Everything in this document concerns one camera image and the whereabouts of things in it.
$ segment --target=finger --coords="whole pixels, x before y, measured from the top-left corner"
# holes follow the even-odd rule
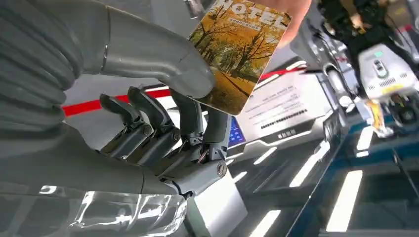
[[[288,14],[292,17],[290,24],[288,25],[287,30],[281,38],[281,41],[278,44],[278,48],[284,47],[289,44],[295,36],[298,34],[298,30],[302,21],[305,18],[309,8],[311,0],[307,0],[304,4],[293,6],[289,9]]]

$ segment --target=human hand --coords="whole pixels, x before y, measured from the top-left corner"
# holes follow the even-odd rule
[[[251,0],[278,11],[286,12],[292,20],[287,31],[283,35],[278,47],[283,47],[290,43],[298,33],[298,29],[310,8],[311,0]]]

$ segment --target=display screen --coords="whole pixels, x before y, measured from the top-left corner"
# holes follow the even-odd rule
[[[243,136],[243,132],[239,127],[239,124],[237,123],[237,120],[235,117],[232,117],[231,119],[231,129],[230,129],[230,142],[228,143],[228,146],[235,146],[240,143],[246,142],[245,137]]]
[[[278,132],[281,134],[277,134],[276,141],[297,135],[291,128],[321,117],[329,110],[329,102],[315,75],[287,73],[253,91],[244,110],[235,117],[234,123],[240,132],[236,134],[232,130],[230,146]]]

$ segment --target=fluorescent light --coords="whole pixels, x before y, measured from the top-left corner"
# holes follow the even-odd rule
[[[225,162],[226,165],[230,165],[231,163],[233,163],[234,160],[233,159],[229,159],[228,161]]]
[[[257,165],[262,163],[262,161],[264,161],[266,158],[268,158],[268,156],[270,156],[272,153],[274,153],[274,151],[276,151],[276,147],[273,147],[271,149],[269,149],[267,152],[265,152],[265,154],[263,154],[261,157],[259,157],[259,159],[257,159],[253,164]]]
[[[157,88],[152,88],[152,89],[146,89],[145,91],[158,91],[158,90],[168,90],[169,87],[168,86],[162,86],[162,87],[157,87]]]
[[[247,174],[247,171],[241,172],[236,177],[233,178],[234,183],[237,183],[239,180],[241,180],[245,175]]]
[[[352,103],[352,104],[350,104],[349,106],[348,106],[348,108],[346,108],[346,112],[347,113],[350,113],[350,112],[352,112],[352,110],[355,108],[355,104],[354,103]]]
[[[339,46],[338,48],[337,48],[339,51],[343,51],[343,50],[345,50],[346,49],[346,45],[341,45],[341,46]]]
[[[44,185],[42,186],[39,193],[40,194],[53,194],[55,191],[57,191],[57,186]]]
[[[361,98],[359,98],[358,96],[357,97],[355,97],[355,99],[354,99],[354,103],[358,103],[358,102],[360,102],[361,101]]]
[[[289,65],[286,69],[287,69],[287,71],[290,71],[290,70],[292,70],[292,69],[294,69],[296,67],[302,66],[304,64],[307,64],[307,62],[304,61],[304,60],[300,60],[300,61],[297,61],[297,62]]]
[[[329,110],[324,116],[323,116],[323,122],[326,121],[330,116],[333,114],[333,110]]]
[[[276,218],[278,218],[279,213],[281,213],[281,210],[269,211],[251,233],[250,237],[264,237],[272,224],[274,224]]]
[[[346,175],[326,227],[327,232],[346,232],[348,229],[361,179],[362,170],[351,171]]]
[[[369,152],[358,152],[356,157],[367,157],[369,154]]]
[[[339,99],[339,104],[343,107],[348,107],[352,103],[352,100],[349,96],[344,95]]]
[[[232,155],[232,156],[226,157],[225,159],[234,159],[234,158],[239,157],[239,156],[241,156],[241,155],[243,155],[243,152],[240,152],[240,153],[237,153],[237,154],[235,154],[235,155]]]
[[[371,139],[373,138],[374,128],[371,126],[364,127],[359,137],[356,149],[359,151],[366,150],[370,147]]]
[[[300,171],[291,181],[290,188],[299,187],[302,184],[302,182],[304,182],[305,178],[307,178],[308,174],[316,165],[316,163],[320,159],[322,159],[329,150],[330,150],[330,143],[323,141],[320,145],[320,149],[318,150],[318,152],[310,156],[307,162],[303,165],[303,167],[300,169]]]

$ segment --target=gray robot arm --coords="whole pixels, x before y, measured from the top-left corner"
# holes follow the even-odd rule
[[[214,86],[209,66],[193,45],[169,30],[95,1],[37,2],[65,24],[87,73],[154,77],[194,98]]]
[[[215,81],[194,47],[90,0],[2,0],[0,28],[1,180],[153,193],[142,186],[142,177],[155,179],[149,172],[100,156],[62,123],[63,91],[83,73],[101,73],[155,76],[184,95],[203,97]]]

